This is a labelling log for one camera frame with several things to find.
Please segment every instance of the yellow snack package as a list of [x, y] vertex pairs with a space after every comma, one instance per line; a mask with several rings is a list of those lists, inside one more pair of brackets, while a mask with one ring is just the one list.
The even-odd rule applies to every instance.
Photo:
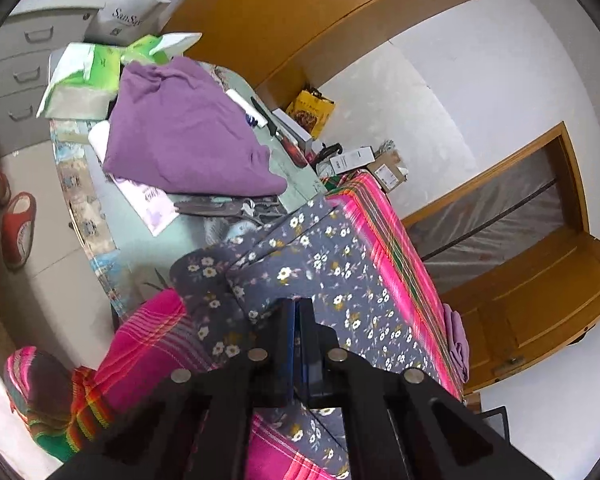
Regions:
[[317, 139], [335, 106], [333, 101], [323, 97], [317, 89], [311, 88], [298, 94], [286, 108], [286, 114]]

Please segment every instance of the drawer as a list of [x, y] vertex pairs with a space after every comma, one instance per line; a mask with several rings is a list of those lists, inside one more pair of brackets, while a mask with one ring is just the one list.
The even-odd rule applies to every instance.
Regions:
[[45, 87], [0, 97], [0, 157], [48, 140], [49, 120], [36, 118]]
[[0, 28], [0, 60], [82, 41], [93, 9], [53, 9], [11, 16]]
[[46, 84], [50, 50], [0, 60], [0, 97]]

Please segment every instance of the folded purple garment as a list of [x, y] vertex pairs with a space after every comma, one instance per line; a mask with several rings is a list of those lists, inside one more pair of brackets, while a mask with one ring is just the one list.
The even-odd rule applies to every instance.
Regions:
[[109, 118], [103, 168], [170, 193], [278, 195], [286, 180], [269, 171], [244, 111], [195, 61], [132, 62]]
[[443, 303], [442, 306], [445, 309], [446, 343], [451, 362], [465, 383], [469, 380], [469, 342], [466, 340], [462, 318], [448, 304]]

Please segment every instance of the screw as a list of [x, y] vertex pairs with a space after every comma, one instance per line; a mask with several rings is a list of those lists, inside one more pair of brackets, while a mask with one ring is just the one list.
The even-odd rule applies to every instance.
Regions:
[[268, 357], [268, 353], [264, 348], [252, 348], [247, 352], [249, 359], [254, 363], [264, 361]]
[[174, 383], [186, 383], [191, 378], [191, 372], [186, 368], [178, 368], [171, 372], [171, 380]]
[[347, 351], [345, 349], [343, 349], [343, 348], [332, 348], [327, 353], [327, 356], [332, 361], [335, 361], [337, 363], [341, 363], [341, 362], [343, 362], [347, 358]]
[[407, 368], [403, 373], [404, 379], [411, 384], [420, 384], [424, 380], [424, 373], [417, 368]]

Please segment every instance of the door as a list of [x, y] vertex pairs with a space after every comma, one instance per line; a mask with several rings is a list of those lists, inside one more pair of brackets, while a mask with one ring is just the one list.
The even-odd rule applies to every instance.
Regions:
[[600, 319], [600, 241], [560, 227], [441, 299], [462, 316], [469, 393], [547, 357]]

